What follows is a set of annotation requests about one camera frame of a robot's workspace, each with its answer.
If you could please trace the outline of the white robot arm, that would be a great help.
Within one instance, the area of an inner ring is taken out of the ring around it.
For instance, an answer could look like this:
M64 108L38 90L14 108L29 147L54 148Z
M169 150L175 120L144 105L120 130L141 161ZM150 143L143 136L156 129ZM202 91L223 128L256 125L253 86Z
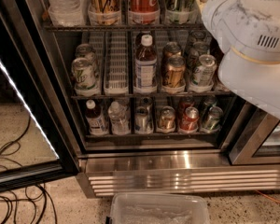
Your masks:
M208 0L202 20L224 53L219 80L280 119L280 0Z

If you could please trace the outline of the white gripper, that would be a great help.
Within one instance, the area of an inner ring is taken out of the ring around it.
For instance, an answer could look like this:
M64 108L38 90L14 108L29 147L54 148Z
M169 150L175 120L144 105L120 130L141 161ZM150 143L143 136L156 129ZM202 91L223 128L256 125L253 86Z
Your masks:
M280 0L208 0L202 19L223 52L280 63Z

